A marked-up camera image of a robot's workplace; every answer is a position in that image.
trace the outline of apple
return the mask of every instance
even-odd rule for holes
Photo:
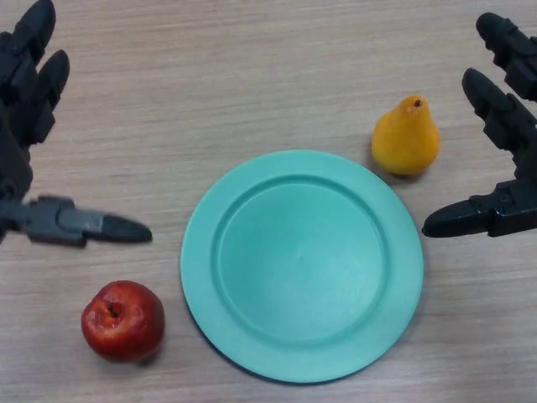
[[[164,326],[161,300],[145,285],[128,280],[102,287],[81,316],[90,348],[115,362],[149,358],[162,343]]]

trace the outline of plastic plate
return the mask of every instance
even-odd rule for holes
[[[366,168],[333,154],[268,154],[224,175],[190,218],[180,273],[190,312],[232,362],[317,383],[368,366],[419,303],[412,217]]]

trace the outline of yellow pear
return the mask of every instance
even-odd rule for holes
[[[429,103],[421,95],[411,95],[378,120],[371,149],[387,172],[418,175],[435,161],[440,145],[440,130]]]

